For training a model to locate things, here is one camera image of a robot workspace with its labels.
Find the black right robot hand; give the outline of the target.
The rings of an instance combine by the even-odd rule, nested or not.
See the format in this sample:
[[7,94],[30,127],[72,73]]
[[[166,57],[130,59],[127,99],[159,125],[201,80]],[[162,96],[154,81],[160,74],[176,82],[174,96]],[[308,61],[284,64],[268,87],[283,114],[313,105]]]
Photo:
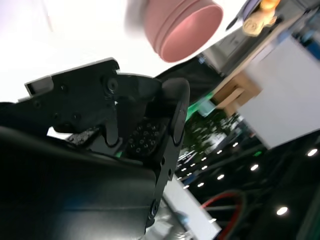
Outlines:
[[65,70],[1,103],[1,239],[137,240],[154,223],[190,85],[119,69],[109,59]]

